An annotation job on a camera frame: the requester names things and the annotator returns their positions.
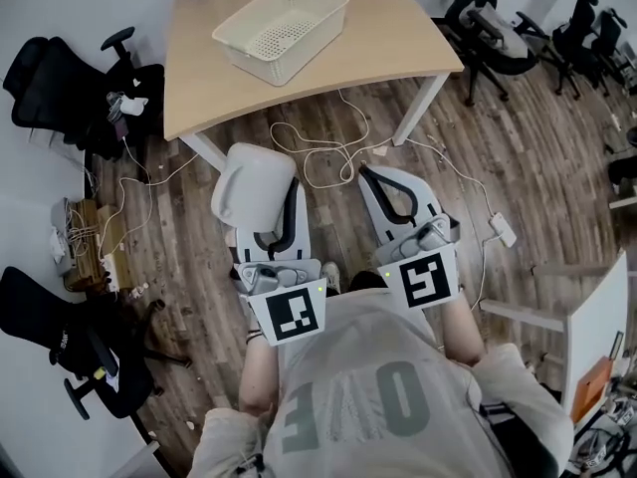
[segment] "wooden desk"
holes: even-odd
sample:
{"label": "wooden desk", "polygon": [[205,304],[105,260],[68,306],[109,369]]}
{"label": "wooden desk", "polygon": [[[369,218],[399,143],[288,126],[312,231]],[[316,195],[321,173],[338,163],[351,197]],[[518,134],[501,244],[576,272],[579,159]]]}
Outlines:
{"label": "wooden desk", "polygon": [[342,34],[283,87],[232,66],[213,30],[252,0],[175,0],[168,38],[164,135],[181,137],[223,169],[225,155],[203,133],[219,122],[340,88],[428,77],[394,136],[404,142],[463,65],[414,0],[349,0]]}

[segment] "black office chair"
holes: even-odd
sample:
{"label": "black office chair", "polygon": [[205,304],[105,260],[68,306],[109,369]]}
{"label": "black office chair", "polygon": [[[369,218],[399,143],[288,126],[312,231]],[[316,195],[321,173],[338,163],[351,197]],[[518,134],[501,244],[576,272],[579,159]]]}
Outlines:
{"label": "black office chair", "polygon": [[609,95],[608,88],[600,73],[600,64],[591,50],[583,46],[584,40],[592,33],[595,21],[595,7],[599,0],[577,0],[575,10],[568,24],[556,28],[552,33],[552,47],[545,45],[540,58],[557,67],[559,71],[559,86],[555,93],[561,96],[564,80],[568,80],[574,91],[574,98],[581,98],[581,92],[573,78],[573,73],[585,76],[594,89],[601,84],[604,96]]}
{"label": "black office chair", "polygon": [[[13,267],[5,269],[0,280],[0,329],[48,349],[51,364],[88,378],[78,388],[64,381],[83,419],[89,419],[89,413],[82,398],[93,390],[116,418],[135,413],[153,392],[162,394],[144,358],[191,366],[188,358],[167,356],[143,344],[153,312],[163,307],[161,301],[151,303],[141,322],[132,327],[118,314],[120,306],[111,296],[67,303]],[[106,382],[105,372],[118,375],[117,391]]]}
{"label": "black office chair", "polygon": [[119,55],[106,74],[85,63],[59,37],[27,41],[3,84],[15,99],[13,123],[61,132],[66,144],[114,159],[121,156],[123,145],[106,120],[106,95],[113,92],[148,98],[141,116],[124,116],[127,142],[135,146],[137,161],[144,164],[146,137],[162,134],[164,69],[161,65],[133,66],[123,46],[133,33],[134,28],[127,28],[102,44],[102,50],[114,48]]}
{"label": "black office chair", "polygon": [[[515,59],[504,55],[490,44],[493,41],[503,41],[504,37],[477,10],[471,10],[467,13],[471,25],[463,25],[460,20],[461,14],[472,3],[475,3],[478,8],[484,7],[487,3],[490,3],[494,9],[498,6],[498,0],[455,0],[444,19],[444,24],[451,29],[449,38],[452,45],[456,46],[463,63],[470,69],[469,96],[465,100],[465,104],[468,107],[474,104],[476,81],[480,73],[485,75],[498,88],[500,99],[507,101],[509,93],[496,78],[494,72],[506,76],[520,75],[530,70],[537,63],[537,59],[531,49],[529,49],[525,58]],[[519,12],[518,16],[522,19],[522,22],[515,28],[515,32],[518,35],[547,37],[544,31],[531,18],[522,12]]]}
{"label": "black office chair", "polygon": [[618,65],[614,60],[615,54],[621,55],[617,49],[617,42],[621,36],[622,28],[628,28],[628,24],[617,15],[615,9],[602,11],[599,16],[599,33],[593,30],[597,39],[591,43],[590,50],[599,60],[602,75],[609,75],[623,87],[626,80],[621,72],[630,64],[626,60]]}

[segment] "person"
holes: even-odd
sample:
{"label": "person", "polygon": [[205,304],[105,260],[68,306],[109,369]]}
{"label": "person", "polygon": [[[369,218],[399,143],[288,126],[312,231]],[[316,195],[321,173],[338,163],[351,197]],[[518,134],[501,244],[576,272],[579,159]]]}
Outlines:
{"label": "person", "polygon": [[[321,275],[339,294],[335,264]],[[381,277],[351,287],[316,336],[270,347],[253,321],[239,410],[206,414],[189,478],[559,476],[570,418],[513,344],[486,351],[464,294],[442,306],[441,353]]]}

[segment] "foot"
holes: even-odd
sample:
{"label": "foot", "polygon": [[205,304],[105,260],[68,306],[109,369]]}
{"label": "foot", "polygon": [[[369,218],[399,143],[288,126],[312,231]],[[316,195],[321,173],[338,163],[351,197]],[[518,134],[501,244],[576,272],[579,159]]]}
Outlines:
{"label": "foot", "polygon": [[320,277],[327,278],[327,288],[340,294],[340,271],[334,262],[325,262],[320,268]]}

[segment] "desk leg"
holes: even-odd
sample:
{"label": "desk leg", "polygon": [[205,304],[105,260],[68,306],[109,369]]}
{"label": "desk leg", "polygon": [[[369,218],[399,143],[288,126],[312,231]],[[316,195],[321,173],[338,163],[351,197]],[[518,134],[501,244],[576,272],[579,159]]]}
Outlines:
{"label": "desk leg", "polygon": [[631,196],[630,198],[624,198],[623,200],[617,200],[610,202],[608,207],[610,209],[619,209],[620,207],[626,207],[627,205],[634,205],[637,203],[637,196]]}
{"label": "desk leg", "polygon": [[586,266],[566,264],[541,264],[531,268],[534,276],[604,276],[612,264],[608,266]]}
{"label": "desk leg", "polygon": [[394,145],[402,145],[405,142],[422,116],[424,116],[425,112],[427,112],[429,105],[431,105],[431,102],[434,101],[436,94],[438,94],[438,91],[440,91],[448,77],[449,73],[446,73],[444,75],[432,76],[425,79],[420,91],[418,91],[418,94],[411,103],[409,110],[407,110],[407,114],[394,134],[392,139]]}
{"label": "desk leg", "polygon": [[564,332],[564,322],[562,320],[542,315],[538,310],[533,310],[529,307],[509,305],[507,303],[485,299],[480,302],[480,309],[483,312],[506,317],[514,321],[520,321],[521,323],[531,324],[532,326],[538,326],[546,330],[559,333]]}
{"label": "desk leg", "polygon": [[226,167],[226,154],[203,132],[185,134],[181,140],[208,161],[213,168],[223,171]]}

